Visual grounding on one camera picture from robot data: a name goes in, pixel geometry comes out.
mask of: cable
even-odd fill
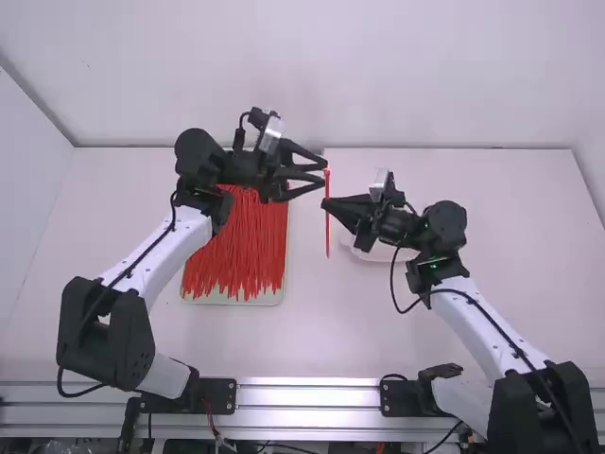
[[[422,299],[419,298],[418,300],[416,300],[414,303],[412,303],[411,305],[409,305],[407,308],[405,309],[400,309],[399,305],[397,304],[397,299],[395,298],[395,286],[393,285],[393,274],[395,273],[395,260],[397,260],[397,254],[399,253],[399,251],[401,250],[401,246],[397,246],[397,248],[395,249],[395,253],[393,254],[393,259],[390,262],[390,274],[389,274],[389,285],[390,285],[390,297],[393,300],[393,304],[395,305],[395,310],[397,310],[397,312],[399,312],[402,315],[406,315],[410,310],[412,310]]]
[[[416,209],[412,206],[412,204],[409,201],[404,201],[404,206],[409,208],[409,211],[411,211],[413,215],[418,216],[418,212],[416,211]]]
[[[450,438],[450,436],[456,431],[457,428],[460,427],[461,424],[462,424],[462,421],[458,421],[457,423],[455,423],[454,426],[452,428],[450,428],[450,431],[447,432],[445,434],[445,436],[443,438],[441,438],[436,445],[431,447],[428,451],[425,451],[424,454],[429,454],[429,453],[435,452],[437,449],[439,449],[439,447],[441,445],[443,445],[445,442],[447,442],[447,439]]]
[[[296,447],[296,446],[290,446],[290,445],[282,445],[279,443],[269,443],[269,444],[254,444],[255,446],[263,446],[263,449],[265,449],[266,447],[282,447],[283,449],[290,449],[292,451],[296,451],[296,452],[301,452],[303,454],[319,454],[318,452],[315,451],[309,451],[308,449],[302,449],[301,447]]]
[[[401,374],[386,374],[380,379],[380,381],[386,380],[387,378],[399,378],[400,380],[407,381],[407,377]]]
[[[267,442],[264,445],[261,445],[261,447],[259,447],[258,450],[254,454],[261,454],[261,452],[263,452],[270,443],[271,443],[271,440],[267,440]]]
[[[246,118],[247,116],[250,116],[250,111],[244,112],[241,115],[239,115],[239,128],[241,130],[244,129],[244,118]]]
[[[94,317],[99,306],[101,306],[101,304],[103,303],[103,300],[110,293],[112,288],[115,287],[115,285],[118,282],[120,282],[122,279],[124,279],[127,276],[130,276],[132,274],[132,271],[137,267],[137,265],[139,263],[141,263],[141,261],[143,261],[143,259],[153,250],[153,248],[155,248],[158,244],[160,244],[160,242],[165,237],[167,237],[170,232],[174,231],[175,225],[177,223],[177,208],[174,204],[176,198],[177,198],[177,191],[174,191],[170,195],[170,211],[171,211],[172,219],[170,220],[168,227],[166,227],[166,229],[161,234],[159,234],[158,237],[149,246],[147,246],[147,248],[141,253],[141,255],[139,255],[129,266],[124,268],[122,270],[122,272],[120,272],[115,277],[115,279],[113,279],[105,288],[103,288],[101,293],[96,298],[95,302],[91,304],[90,308],[88,309],[88,311],[82,318],[82,322],[80,323],[78,329],[76,330],[76,335],[72,339],[72,342],[78,341],[78,338],[82,334],[82,330],[84,329],[84,326],[86,326],[86,324]],[[101,388],[104,388],[105,386],[107,386],[102,383],[99,383],[97,385],[91,386],[90,388],[82,390],[78,393],[67,393],[63,389],[63,372],[64,371],[65,371],[64,366],[60,365],[59,370],[57,371],[57,391],[59,392],[59,395],[61,397],[64,397],[67,399],[72,399],[74,397],[82,397],[83,395],[92,393],[93,391],[100,390]]]

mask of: metal frame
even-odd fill
[[[238,378],[237,407],[217,416],[224,436],[241,440],[437,442],[456,419],[385,418],[378,379]],[[67,383],[74,392],[90,383]],[[599,441],[605,444],[605,389],[592,389]],[[132,393],[102,389],[65,400],[53,381],[0,382],[0,437],[117,438]],[[158,439],[212,439],[204,415],[154,414]],[[137,423],[147,437],[147,416]]]

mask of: white wall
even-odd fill
[[[0,53],[81,145],[224,142],[252,104],[316,145],[572,147],[605,214],[605,2],[2,2]]]
[[[0,67],[0,328],[26,279],[72,151]]]

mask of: white enclosure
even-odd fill
[[[0,330],[26,280],[72,152],[0,67]]]
[[[61,291],[165,215],[180,132],[229,145],[256,105],[325,150],[334,196],[386,166],[417,208],[465,206],[464,264],[520,335],[588,375],[605,443],[604,23],[600,0],[0,2],[0,436],[119,433],[123,393],[56,393]],[[233,436],[436,442],[451,420],[386,422],[375,380],[475,362],[432,311],[397,316],[388,264],[352,256],[335,220],[325,258],[321,197],[291,204],[279,305],[188,305],[179,272],[150,314],[158,350],[241,378]],[[211,436],[198,416],[156,422]]]

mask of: red stick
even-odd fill
[[[323,178],[325,180],[325,198],[330,199],[330,167],[323,170]],[[330,258],[330,214],[325,212],[325,256]]]

